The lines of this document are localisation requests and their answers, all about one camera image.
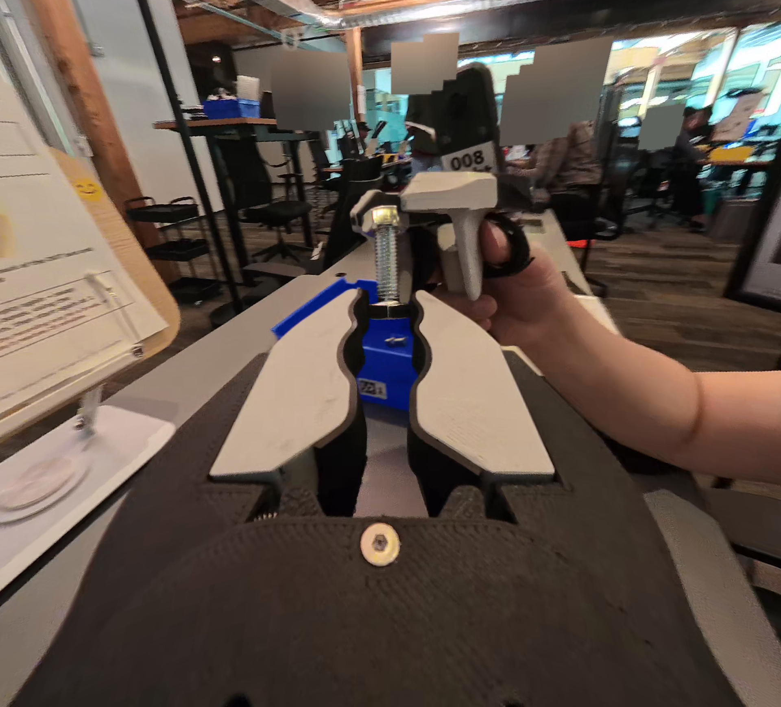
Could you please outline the blue parts bin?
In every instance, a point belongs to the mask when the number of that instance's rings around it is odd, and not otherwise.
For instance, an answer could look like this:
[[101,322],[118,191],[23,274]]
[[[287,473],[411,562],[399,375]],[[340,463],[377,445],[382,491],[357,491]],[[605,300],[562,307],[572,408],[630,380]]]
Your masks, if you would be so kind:
[[[299,322],[339,295],[353,289],[364,290],[369,296],[370,304],[376,302],[375,281],[359,279],[357,282],[349,282],[344,277],[339,277],[337,281],[325,287],[322,292],[275,324],[271,328],[273,335],[281,339]],[[385,346],[384,340],[390,336],[406,336],[408,343],[401,349],[389,349]],[[400,320],[371,318],[362,339],[362,347],[365,362],[357,377],[358,391],[362,400],[407,412],[412,386],[417,379],[412,364],[413,332],[409,318]]]

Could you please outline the steel hex nut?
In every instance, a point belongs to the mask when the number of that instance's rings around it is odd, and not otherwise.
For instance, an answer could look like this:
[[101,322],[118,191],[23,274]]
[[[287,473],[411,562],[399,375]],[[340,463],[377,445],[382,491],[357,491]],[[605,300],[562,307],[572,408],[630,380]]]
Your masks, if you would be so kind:
[[360,220],[358,230],[366,237],[378,237],[381,232],[399,232],[401,214],[395,205],[376,205],[367,209]]

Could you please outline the person's right forearm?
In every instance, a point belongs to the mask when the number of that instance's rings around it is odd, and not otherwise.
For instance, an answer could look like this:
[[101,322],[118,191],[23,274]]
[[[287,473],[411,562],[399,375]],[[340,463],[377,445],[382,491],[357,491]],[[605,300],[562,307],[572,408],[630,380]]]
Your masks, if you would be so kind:
[[694,372],[577,303],[524,352],[595,428],[696,474],[780,482],[780,372]]

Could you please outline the white stand base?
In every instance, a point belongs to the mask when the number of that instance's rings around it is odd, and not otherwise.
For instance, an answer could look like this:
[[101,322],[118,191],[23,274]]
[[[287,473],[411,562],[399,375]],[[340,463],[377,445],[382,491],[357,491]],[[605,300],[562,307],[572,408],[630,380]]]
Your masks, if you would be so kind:
[[93,430],[72,418],[1,465],[1,588],[11,585],[173,436],[174,426],[100,406]]

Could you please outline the black slatted-back chair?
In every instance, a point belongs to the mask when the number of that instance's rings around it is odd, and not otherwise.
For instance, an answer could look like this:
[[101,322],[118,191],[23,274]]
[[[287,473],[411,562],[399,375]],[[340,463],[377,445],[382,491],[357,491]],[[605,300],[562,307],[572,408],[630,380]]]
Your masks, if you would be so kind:
[[379,157],[343,161],[334,218],[321,254],[322,272],[339,263],[356,246],[362,244],[363,237],[353,230],[350,214],[366,192],[381,188],[381,168]]

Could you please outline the wooden support post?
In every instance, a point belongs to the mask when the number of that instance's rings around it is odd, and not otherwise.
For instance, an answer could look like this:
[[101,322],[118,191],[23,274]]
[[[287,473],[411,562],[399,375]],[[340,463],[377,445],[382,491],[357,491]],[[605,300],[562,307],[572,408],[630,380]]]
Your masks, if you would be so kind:
[[366,119],[366,87],[363,82],[362,29],[349,28],[344,33],[350,76],[353,117],[360,123]]
[[142,188],[73,0],[2,0],[2,77],[44,141],[87,165],[125,218]]

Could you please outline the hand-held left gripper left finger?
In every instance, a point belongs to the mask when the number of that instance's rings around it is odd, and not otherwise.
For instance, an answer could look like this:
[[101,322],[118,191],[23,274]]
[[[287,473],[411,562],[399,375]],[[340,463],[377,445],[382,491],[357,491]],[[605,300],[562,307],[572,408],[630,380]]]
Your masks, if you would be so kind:
[[209,471],[214,481],[282,483],[335,452],[336,478],[366,458],[357,374],[369,297],[342,289],[273,345]]

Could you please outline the steel hex bolt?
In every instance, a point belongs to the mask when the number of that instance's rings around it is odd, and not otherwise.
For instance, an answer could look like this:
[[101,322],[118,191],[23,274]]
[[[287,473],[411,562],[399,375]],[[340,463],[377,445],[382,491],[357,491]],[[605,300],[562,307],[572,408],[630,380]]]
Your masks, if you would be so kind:
[[412,253],[405,234],[390,224],[375,232],[377,299],[369,305],[375,320],[407,319],[412,297]]

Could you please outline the black mesh office chair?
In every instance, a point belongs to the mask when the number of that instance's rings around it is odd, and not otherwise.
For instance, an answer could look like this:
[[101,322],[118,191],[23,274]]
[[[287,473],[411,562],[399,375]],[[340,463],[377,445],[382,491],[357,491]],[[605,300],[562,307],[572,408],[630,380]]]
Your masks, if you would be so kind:
[[626,81],[621,77],[604,87],[593,127],[593,149],[600,163],[601,179],[597,186],[598,201],[591,236],[581,258],[581,271],[591,292],[600,299],[608,296],[609,289],[589,273],[591,253],[598,241],[614,241],[623,233],[626,194],[631,174],[639,161],[637,141],[621,135],[620,106],[626,89]]

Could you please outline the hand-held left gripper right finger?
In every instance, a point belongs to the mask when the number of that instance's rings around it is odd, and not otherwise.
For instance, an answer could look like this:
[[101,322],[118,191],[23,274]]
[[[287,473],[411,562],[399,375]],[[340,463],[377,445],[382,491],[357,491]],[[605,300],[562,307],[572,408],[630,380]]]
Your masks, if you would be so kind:
[[415,437],[486,482],[543,484],[554,464],[503,350],[433,294],[411,303]]

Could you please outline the blue storage box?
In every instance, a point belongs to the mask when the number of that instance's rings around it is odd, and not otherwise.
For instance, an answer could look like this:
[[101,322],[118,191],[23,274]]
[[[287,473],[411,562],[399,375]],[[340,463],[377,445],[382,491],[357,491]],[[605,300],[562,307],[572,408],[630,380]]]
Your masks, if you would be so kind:
[[206,99],[202,112],[209,120],[258,119],[261,117],[258,100],[244,98]]

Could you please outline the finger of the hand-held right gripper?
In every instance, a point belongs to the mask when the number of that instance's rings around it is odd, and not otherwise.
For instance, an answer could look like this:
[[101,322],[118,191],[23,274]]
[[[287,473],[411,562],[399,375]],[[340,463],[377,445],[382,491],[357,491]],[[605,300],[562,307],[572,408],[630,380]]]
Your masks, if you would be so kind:
[[405,213],[450,214],[489,210],[498,205],[497,178],[480,172],[421,172],[400,196]]
[[358,230],[358,220],[360,220],[362,214],[376,205],[395,205],[402,215],[401,198],[399,195],[385,193],[377,189],[369,190],[353,205],[349,212],[351,228],[355,233],[361,233]]

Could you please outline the wood-top standing desk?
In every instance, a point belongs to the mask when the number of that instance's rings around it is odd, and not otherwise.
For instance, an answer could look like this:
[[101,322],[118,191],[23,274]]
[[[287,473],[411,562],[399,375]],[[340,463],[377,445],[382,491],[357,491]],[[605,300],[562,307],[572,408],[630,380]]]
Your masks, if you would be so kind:
[[275,120],[264,118],[187,120],[185,124],[190,131],[191,137],[203,137],[207,141],[220,199],[223,204],[223,211],[227,220],[230,240],[240,270],[241,283],[244,286],[250,286],[254,281],[253,276],[245,272],[245,268],[250,263],[249,253],[240,230],[238,210],[233,199],[232,185],[229,181],[227,167],[216,145],[216,141],[226,138],[248,139],[255,144],[259,142],[286,144],[294,167],[296,194],[298,198],[304,198],[305,186],[301,173],[299,145],[302,142],[315,139],[317,135],[302,131],[280,130]]

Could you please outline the person's right hand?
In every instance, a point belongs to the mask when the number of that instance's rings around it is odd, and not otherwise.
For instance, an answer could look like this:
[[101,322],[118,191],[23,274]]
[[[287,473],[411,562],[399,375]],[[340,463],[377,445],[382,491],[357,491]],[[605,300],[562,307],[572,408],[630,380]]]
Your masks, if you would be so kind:
[[484,278],[481,295],[470,300],[450,290],[442,273],[433,279],[433,294],[489,333],[503,346],[514,346],[530,359],[555,342],[563,331],[564,313],[572,301],[561,271],[546,249],[532,243],[530,263],[510,276]]

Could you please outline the black floor lamp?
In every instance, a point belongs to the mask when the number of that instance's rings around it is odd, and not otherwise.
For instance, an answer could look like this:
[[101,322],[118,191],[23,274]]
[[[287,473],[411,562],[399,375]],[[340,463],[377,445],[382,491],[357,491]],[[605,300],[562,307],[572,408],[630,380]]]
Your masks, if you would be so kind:
[[155,18],[149,5],[149,0],[136,0],[140,14],[144,22],[144,27],[150,41],[151,49],[154,53],[155,62],[157,64],[161,81],[164,85],[166,95],[168,97],[172,117],[174,120],[174,126],[180,136],[183,151],[186,155],[190,173],[194,184],[197,188],[198,195],[200,197],[201,206],[204,211],[206,224],[209,228],[211,239],[216,251],[217,259],[220,263],[220,269],[223,273],[223,277],[229,292],[229,304],[220,306],[210,313],[209,319],[213,329],[217,329],[230,322],[236,316],[241,314],[244,310],[243,301],[239,292],[238,285],[234,280],[233,271],[229,262],[227,250],[223,242],[223,237],[220,232],[220,228],[217,224],[216,215],[212,208],[212,201],[210,199],[205,180],[201,171],[199,159],[194,151],[194,146],[191,140],[188,122],[185,120],[179,97],[177,95],[176,86],[174,84],[170,65],[166,57],[165,49],[162,45],[159,37],[159,32],[156,26]]

